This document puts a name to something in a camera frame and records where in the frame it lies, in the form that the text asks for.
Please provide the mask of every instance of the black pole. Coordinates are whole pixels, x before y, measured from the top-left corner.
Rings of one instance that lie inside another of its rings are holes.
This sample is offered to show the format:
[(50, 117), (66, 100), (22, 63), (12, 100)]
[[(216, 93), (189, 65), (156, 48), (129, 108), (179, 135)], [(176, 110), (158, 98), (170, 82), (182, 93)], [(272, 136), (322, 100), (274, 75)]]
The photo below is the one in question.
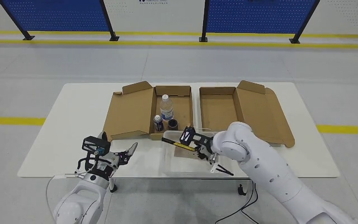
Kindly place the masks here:
[(202, 20), (202, 33), (201, 37), (199, 37), (199, 42), (208, 42), (208, 38), (206, 37), (206, 28), (208, 27), (209, 5), (210, 0), (205, 0), (204, 19)]
[(13, 23), (17, 26), (17, 28), (21, 31), (21, 33), (23, 34), (23, 36), (25, 37), (23, 40), (32, 40), (35, 36), (31, 36), (26, 30), (24, 30), (21, 25), (17, 22), (17, 20), (15, 19), (15, 17), (11, 14), (10, 10), (6, 7), (5, 3), (3, 2), (3, 0), (0, 0), (0, 4), (1, 6), (4, 8), (5, 12), (9, 15), (9, 17), (11, 18), (11, 20), (13, 21)]
[(318, 3), (319, 3), (319, 0), (315, 0), (315, 1), (314, 1), (313, 5), (312, 5), (312, 8), (310, 9), (310, 11), (309, 11), (309, 13), (308, 13), (306, 19), (304, 20), (304, 22), (303, 22), (301, 28), (298, 30), (298, 32), (295, 34), (295, 36), (294, 36), (293, 38), (290, 38), (290, 39), (289, 39), (290, 42), (291, 42), (291, 44), (300, 44), (300, 42), (298, 41), (298, 39), (300, 38), (300, 36), (301, 36), (303, 30), (306, 28), (308, 21), (311, 19), (311, 16), (312, 16), (313, 12), (315, 11), (315, 9), (316, 9), (317, 6), (318, 6)]
[(110, 34), (111, 34), (110, 41), (118, 41), (119, 36), (116, 36), (116, 33), (113, 31), (110, 18), (108, 17), (108, 13), (107, 13), (107, 9), (106, 9), (106, 5), (105, 5), (104, 0), (100, 0), (100, 3), (101, 3), (103, 15), (105, 16), (105, 19), (106, 19), (108, 29), (110, 30)]

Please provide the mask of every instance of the white table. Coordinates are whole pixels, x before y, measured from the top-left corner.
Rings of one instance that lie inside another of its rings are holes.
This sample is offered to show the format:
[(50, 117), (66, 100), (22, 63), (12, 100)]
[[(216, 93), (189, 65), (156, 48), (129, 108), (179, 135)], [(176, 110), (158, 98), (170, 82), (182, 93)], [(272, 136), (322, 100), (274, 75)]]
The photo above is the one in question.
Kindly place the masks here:
[[(39, 135), (26, 156), (18, 176), (23, 178), (52, 177), (71, 173), (77, 161), (85, 157), (81, 149), (87, 136), (102, 131), (111, 96), (129, 83), (69, 83), (64, 85)], [(192, 87), (194, 126), (201, 127), (199, 87), (237, 86), (238, 83), (160, 83)], [(276, 148), (300, 178), (333, 178), (340, 175), (315, 123), (309, 115), (293, 83), (262, 83), (273, 89), (295, 137), (295, 146)], [(128, 165), (119, 168), (114, 178), (170, 178), (161, 170), (162, 142), (149, 138), (113, 141), (111, 150), (123, 151), (139, 142)], [(226, 167), (235, 177), (247, 178), (235, 161)], [(202, 179), (209, 176), (194, 176)]]

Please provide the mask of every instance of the water bottle label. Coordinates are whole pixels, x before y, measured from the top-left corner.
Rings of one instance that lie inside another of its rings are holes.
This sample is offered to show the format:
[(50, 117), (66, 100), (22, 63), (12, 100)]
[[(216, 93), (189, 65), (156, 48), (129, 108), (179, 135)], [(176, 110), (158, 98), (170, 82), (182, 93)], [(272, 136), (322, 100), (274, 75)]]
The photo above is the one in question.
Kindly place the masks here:
[(163, 109), (161, 109), (161, 113), (162, 113), (162, 118), (164, 120), (173, 119), (173, 116), (174, 116), (173, 109), (171, 109), (171, 110), (163, 110)]

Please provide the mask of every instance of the plastic water bottle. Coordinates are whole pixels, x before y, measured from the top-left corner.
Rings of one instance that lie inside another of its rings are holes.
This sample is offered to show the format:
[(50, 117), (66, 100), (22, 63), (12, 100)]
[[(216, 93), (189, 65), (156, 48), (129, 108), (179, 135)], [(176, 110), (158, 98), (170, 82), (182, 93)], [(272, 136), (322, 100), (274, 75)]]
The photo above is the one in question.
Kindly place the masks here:
[(173, 101), (169, 99), (169, 96), (164, 94), (162, 96), (162, 102), (160, 104), (161, 107), (161, 114), (162, 118), (165, 122), (173, 119), (174, 112), (173, 112)]

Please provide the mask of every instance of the cardboard box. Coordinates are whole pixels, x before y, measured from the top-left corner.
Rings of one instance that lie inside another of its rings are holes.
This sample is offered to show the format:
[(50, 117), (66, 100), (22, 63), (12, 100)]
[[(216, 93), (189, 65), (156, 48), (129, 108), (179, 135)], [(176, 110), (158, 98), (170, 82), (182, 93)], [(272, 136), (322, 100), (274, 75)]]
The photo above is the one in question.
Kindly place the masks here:
[(276, 94), (270, 88), (241, 81), (238, 87), (201, 87), (201, 122), (212, 131), (227, 130), (232, 122), (244, 122), (269, 143), (292, 147), (295, 139)]
[(174, 119), (178, 130), (193, 124), (192, 98), (190, 86), (156, 86), (147, 81), (124, 86), (122, 92), (114, 92), (108, 109), (103, 130), (109, 141), (150, 134), (152, 140), (161, 140), (164, 131), (155, 130), (153, 118), (161, 114), (159, 104), (162, 95), (167, 94), (173, 101)]

